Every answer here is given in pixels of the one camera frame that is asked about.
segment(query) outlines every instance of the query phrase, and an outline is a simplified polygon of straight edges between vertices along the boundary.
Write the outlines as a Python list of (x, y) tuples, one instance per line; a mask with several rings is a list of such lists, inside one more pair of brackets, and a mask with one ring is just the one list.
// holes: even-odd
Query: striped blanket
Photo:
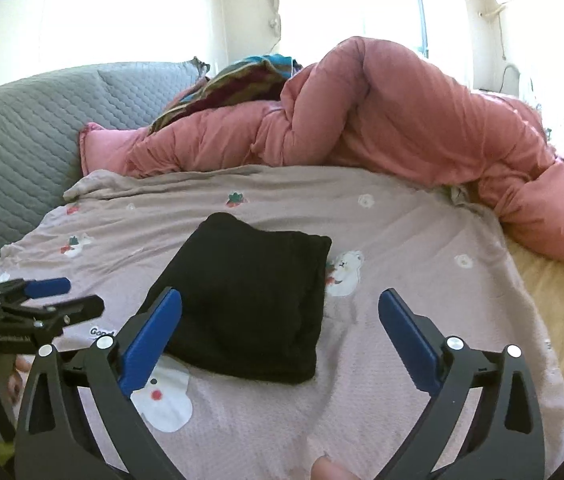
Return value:
[(213, 79), (202, 76), (191, 88), (178, 94), (153, 121), (149, 134), (208, 108), (232, 106), (246, 101), (280, 100), (284, 83), (301, 69), (302, 66), (295, 59), (280, 54), (251, 56), (237, 61)]

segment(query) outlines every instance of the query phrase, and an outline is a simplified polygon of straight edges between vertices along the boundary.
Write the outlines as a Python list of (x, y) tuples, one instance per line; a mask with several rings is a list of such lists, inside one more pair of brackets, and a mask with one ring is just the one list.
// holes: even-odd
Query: blue handle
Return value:
[(418, 322), (428, 322), (432, 332), (437, 332), (443, 340), (440, 332), (435, 329), (430, 319), (413, 314), (400, 295), (392, 288), (380, 295), (377, 307), (380, 322), (395, 346), (415, 387), (432, 396), (437, 395), (442, 387), (440, 377), (438, 377), (440, 353), (431, 346), (418, 327)]
[(59, 296), (71, 290), (71, 282), (67, 278), (54, 278), (52, 280), (39, 280), (27, 282), (24, 294), (30, 298), (48, 298)]
[(121, 356), (118, 385), (125, 396), (130, 397), (145, 386), (181, 317), (182, 298), (177, 290), (171, 289)]

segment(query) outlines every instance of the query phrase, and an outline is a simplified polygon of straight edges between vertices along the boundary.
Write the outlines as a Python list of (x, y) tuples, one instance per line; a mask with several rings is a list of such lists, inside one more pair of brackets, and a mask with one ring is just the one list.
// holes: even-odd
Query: wire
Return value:
[(507, 66), (505, 66), (504, 72), (502, 72), (502, 84), (500, 85), (500, 89), (498, 90), (498, 94), (502, 93), (502, 89), (504, 88), (504, 76), (507, 75), (507, 70), (509, 68), (514, 68), (518, 72), (518, 75), (521, 75), (520, 69), (518, 69), (518, 67), (515, 66), (514, 64), (509, 63)]
[(502, 46), (502, 59), (507, 60), (507, 54), (504, 52), (504, 34), (502, 33), (502, 20), (500, 19), (501, 12), (498, 13), (498, 27), (500, 28), (500, 45)]

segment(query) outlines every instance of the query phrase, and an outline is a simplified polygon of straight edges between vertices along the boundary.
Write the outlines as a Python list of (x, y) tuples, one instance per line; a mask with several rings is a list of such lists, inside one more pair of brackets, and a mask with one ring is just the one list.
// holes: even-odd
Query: quilted pillow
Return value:
[(96, 123), (88, 123), (79, 133), (82, 174), (95, 170), (109, 170), (124, 174), (129, 150), (143, 140), (148, 126), (137, 130), (105, 130)]

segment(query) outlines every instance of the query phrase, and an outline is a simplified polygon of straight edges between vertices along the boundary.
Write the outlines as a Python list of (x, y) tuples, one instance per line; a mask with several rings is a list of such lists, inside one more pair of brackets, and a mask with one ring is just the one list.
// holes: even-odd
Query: pink bedsheet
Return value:
[(470, 184), (512, 238), (564, 260), (564, 160), (540, 117), (471, 92), (404, 46), (350, 38), (284, 86), (281, 101), (204, 110), (138, 142), (125, 174), (243, 164), (340, 165), (425, 186)]

